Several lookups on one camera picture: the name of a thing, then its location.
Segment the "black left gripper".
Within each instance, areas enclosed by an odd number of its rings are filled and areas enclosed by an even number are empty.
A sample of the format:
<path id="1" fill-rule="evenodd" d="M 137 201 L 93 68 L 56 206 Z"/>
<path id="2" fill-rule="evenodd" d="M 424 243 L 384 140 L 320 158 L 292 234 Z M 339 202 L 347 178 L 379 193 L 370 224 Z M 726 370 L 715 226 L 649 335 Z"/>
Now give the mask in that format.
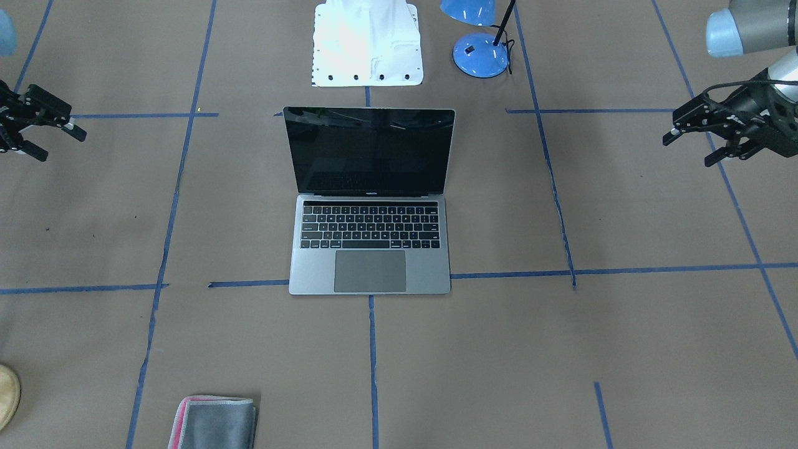
<path id="1" fill-rule="evenodd" d="M 726 144 L 704 157 L 709 168 L 727 158 L 747 160 L 761 150 L 794 157 L 796 93 L 794 84 L 736 84 L 724 100 L 710 96 L 712 85 L 672 114 L 673 127 L 662 136 L 667 146 L 688 133 L 712 133 Z"/>

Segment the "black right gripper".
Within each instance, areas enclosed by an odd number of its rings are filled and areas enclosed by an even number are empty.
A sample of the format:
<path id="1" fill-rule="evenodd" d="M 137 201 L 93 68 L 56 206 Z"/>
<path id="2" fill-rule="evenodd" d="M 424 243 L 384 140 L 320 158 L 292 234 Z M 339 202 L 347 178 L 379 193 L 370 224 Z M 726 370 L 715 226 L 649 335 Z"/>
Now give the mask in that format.
<path id="1" fill-rule="evenodd" d="M 87 132 L 71 119 L 71 104 L 39 85 L 31 84 L 25 93 L 17 94 L 2 80 L 1 106 L 2 153 L 23 153 L 46 162 L 49 152 L 22 136 L 22 131 L 31 126 L 60 128 L 78 142 L 87 138 Z"/>

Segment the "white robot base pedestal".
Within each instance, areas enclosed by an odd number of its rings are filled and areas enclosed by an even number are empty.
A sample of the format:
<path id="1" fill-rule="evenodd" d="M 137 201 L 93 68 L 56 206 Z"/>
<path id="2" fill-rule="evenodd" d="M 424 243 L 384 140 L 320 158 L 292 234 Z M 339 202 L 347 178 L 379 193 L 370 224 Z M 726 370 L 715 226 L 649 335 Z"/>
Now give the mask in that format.
<path id="1" fill-rule="evenodd" d="M 413 4 L 325 1 L 314 9 L 313 86 L 416 86 L 423 79 Z"/>

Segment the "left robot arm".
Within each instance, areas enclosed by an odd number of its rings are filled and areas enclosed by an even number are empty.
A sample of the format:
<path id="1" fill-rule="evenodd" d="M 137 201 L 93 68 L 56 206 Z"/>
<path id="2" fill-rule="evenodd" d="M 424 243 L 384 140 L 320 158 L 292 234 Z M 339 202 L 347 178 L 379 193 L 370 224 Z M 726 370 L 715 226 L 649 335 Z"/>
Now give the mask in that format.
<path id="1" fill-rule="evenodd" d="M 706 47 L 716 59 L 783 47 L 790 51 L 749 80 L 718 84 L 731 89 L 727 99 L 712 99 L 710 89 L 704 89 L 677 108 L 662 144 L 693 132 L 723 138 L 726 144 L 704 159 L 707 167 L 727 158 L 746 161 L 761 150 L 796 156 L 796 2 L 732 1 L 710 14 Z"/>

